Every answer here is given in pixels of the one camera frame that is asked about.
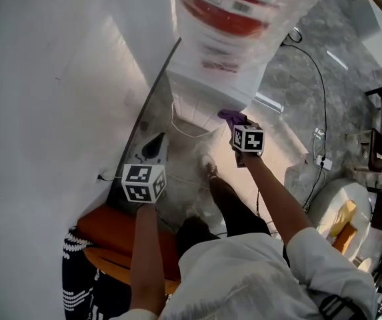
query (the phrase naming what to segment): white cube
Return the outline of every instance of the white cube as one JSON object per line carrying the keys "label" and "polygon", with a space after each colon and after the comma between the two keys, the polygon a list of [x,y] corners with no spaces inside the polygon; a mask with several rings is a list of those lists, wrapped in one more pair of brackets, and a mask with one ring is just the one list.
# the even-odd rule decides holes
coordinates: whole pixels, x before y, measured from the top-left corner
{"label": "white cube", "polygon": [[233,128],[233,146],[242,152],[263,152],[265,132],[258,125],[236,125]]}
{"label": "white cube", "polygon": [[121,178],[128,201],[155,203],[167,185],[163,165],[124,165]]}

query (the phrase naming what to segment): black and white fabric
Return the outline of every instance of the black and white fabric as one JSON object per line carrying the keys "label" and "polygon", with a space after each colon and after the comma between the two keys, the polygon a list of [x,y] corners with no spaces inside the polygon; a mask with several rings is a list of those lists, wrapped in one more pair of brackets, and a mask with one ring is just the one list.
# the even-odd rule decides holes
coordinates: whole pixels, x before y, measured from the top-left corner
{"label": "black and white fabric", "polygon": [[324,320],[367,320],[361,308],[348,297],[311,290],[308,290],[308,294]]}
{"label": "black and white fabric", "polygon": [[84,248],[95,247],[71,228],[63,245],[63,308],[66,320],[108,320],[128,311],[130,286],[96,269]]}

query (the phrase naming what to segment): white cable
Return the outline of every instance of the white cable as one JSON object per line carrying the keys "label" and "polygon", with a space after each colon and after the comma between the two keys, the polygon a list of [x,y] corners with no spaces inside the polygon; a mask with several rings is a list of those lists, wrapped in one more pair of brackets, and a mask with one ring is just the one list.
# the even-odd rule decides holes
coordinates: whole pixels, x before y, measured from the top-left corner
{"label": "white cable", "polygon": [[[316,152],[315,152],[315,139],[317,138],[317,135],[319,134],[320,131],[324,131],[324,129],[318,129],[318,131],[314,134],[313,136],[313,139],[312,139],[312,156],[313,156],[313,164],[318,167],[317,165],[317,155],[318,153],[323,149],[323,145],[321,146],[320,149],[318,149]],[[324,182],[321,186],[321,188],[323,188],[325,186],[325,183],[327,181],[327,173],[325,172],[324,168],[320,167],[321,168],[321,172],[324,174]]]}
{"label": "white cable", "polygon": [[110,178],[105,178],[104,176],[102,176],[102,174],[100,174],[100,178],[98,178],[99,180],[102,180],[102,181],[108,181],[108,182],[111,182],[111,181],[114,181],[115,179],[121,179],[122,177],[117,177],[116,175],[113,176],[113,177],[110,177]]}
{"label": "white cable", "polygon": [[166,173],[166,175],[167,175],[168,177],[170,177],[170,178],[179,180],[179,181],[181,181],[182,183],[193,184],[193,185],[196,185],[196,186],[200,186],[200,187],[202,187],[202,188],[204,188],[204,189],[208,189],[208,190],[210,190],[210,188],[207,187],[207,186],[200,185],[200,184],[198,184],[198,183],[194,183],[194,182],[192,182],[192,181],[186,181],[186,180],[183,180],[183,179],[178,178],[178,177],[175,177],[174,175],[171,175],[171,174],[169,174],[169,173]]}
{"label": "white cable", "polygon": [[174,118],[174,116],[175,116],[175,112],[174,112],[175,108],[174,108],[174,105],[175,105],[175,103],[172,102],[172,104],[171,104],[171,124],[173,125],[174,128],[176,128],[176,130],[177,130],[178,132],[180,132],[180,133],[182,133],[182,134],[184,134],[184,135],[186,135],[186,136],[188,136],[188,137],[192,137],[193,139],[197,139],[198,137],[202,137],[202,136],[204,136],[204,135],[207,135],[207,134],[210,134],[210,133],[211,133],[211,131],[208,131],[208,132],[206,132],[206,133],[204,133],[204,134],[197,135],[197,136],[193,136],[193,135],[190,135],[190,134],[186,134],[184,131],[181,131],[179,128],[177,128],[176,125],[175,125],[174,122],[173,122],[173,118]]}

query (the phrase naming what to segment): foot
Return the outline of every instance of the foot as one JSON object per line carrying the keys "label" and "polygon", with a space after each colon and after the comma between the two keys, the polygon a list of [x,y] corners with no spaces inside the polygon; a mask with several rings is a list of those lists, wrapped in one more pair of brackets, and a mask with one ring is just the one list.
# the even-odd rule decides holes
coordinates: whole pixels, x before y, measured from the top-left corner
{"label": "foot", "polygon": [[215,160],[208,154],[203,155],[201,163],[207,173],[209,179],[217,177],[217,166]]}

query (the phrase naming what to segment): orange chair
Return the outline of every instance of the orange chair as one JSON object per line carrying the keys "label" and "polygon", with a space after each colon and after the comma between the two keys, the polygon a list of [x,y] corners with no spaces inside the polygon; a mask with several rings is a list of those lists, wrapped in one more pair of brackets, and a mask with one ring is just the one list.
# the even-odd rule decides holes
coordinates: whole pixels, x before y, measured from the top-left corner
{"label": "orange chair", "polygon": [[[129,270],[135,236],[135,219],[112,207],[102,205],[88,213],[77,224],[78,236],[98,246],[86,248],[86,258],[113,278],[130,284]],[[166,293],[180,284],[179,256],[172,233],[159,232]]]}

